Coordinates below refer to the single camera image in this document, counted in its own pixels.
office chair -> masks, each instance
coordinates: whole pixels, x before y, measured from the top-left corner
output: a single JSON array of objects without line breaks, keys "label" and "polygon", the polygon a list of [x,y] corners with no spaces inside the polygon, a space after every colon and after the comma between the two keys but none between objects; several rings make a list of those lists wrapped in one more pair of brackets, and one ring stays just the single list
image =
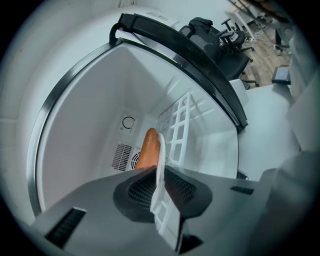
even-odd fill
[{"label": "office chair", "polygon": [[242,44],[245,42],[245,39],[246,39],[245,32],[241,31],[237,24],[235,24],[237,29],[233,30],[228,24],[228,22],[230,20],[231,19],[228,18],[227,20],[225,20],[224,22],[221,23],[221,25],[225,25],[227,27],[227,29],[222,30],[222,31],[219,31],[218,29],[214,28],[213,27],[213,22],[210,19],[205,19],[205,18],[201,18],[201,17],[195,17],[192,20],[190,20],[189,26],[191,26],[191,27],[201,27],[206,33],[208,33],[208,35],[214,35],[214,36],[216,36],[218,38],[224,33],[228,33],[228,32],[234,31],[234,33],[237,34],[236,40],[234,40],[232,42],[233,46],[235,47],[235,51],[237,53],[242,53],[242,52],[247,51],[247,50],[254,51],[255,49],[253,47],[242,48]]},{"label": "office chair", "polygon": [[[180,31],[183,35],[193,41],[199,46],[206,55],[211,58],[222,74],[229,81],[239,79],[241,74],[244,73],[250,58],[240,52],[235,52],[235,46],[230,40],[233,31],[223,33],[220,37],[209,35],[201,26],[183,26]],[[220,39],[223,41],[225,47],[220,47]],[[245,83],[254,83],[256,87],[259,86],[255,80],[244,80]]]}]

black vent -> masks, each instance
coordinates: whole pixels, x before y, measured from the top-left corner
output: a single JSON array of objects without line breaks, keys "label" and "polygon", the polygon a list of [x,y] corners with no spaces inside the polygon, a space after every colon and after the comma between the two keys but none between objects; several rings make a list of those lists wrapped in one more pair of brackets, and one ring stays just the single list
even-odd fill
[{"label": "black vent", "polygon": [[165,188],[177,208],[188,204],[195,196],[196,187],[174,174],[165,172]]},{"label": "black vent", "polygon": [[129,197],[144,209],[150,210],[151,199],[157,187],[156,175],[156,171],[151,171],[133,183],[128,190]]},{"label": "black vent", "polygon": [[247,194],[247,195],[251,195],[254,192],[254,189],[246,188],[246,187],[242,187],[242,186],[233,186],[230,189],[234,190],[234,191],[237,191],[239,193]]},{"label": "black vent", "polygon": [[124,172],[127,168],[131,150],[132,146],[126,145],[119,141],[118,145],[116,146],[111,167]]},{"label": "black vent", "polygon": [[84,210],[71,209],[45,238],[62,248],[85,214]]}]

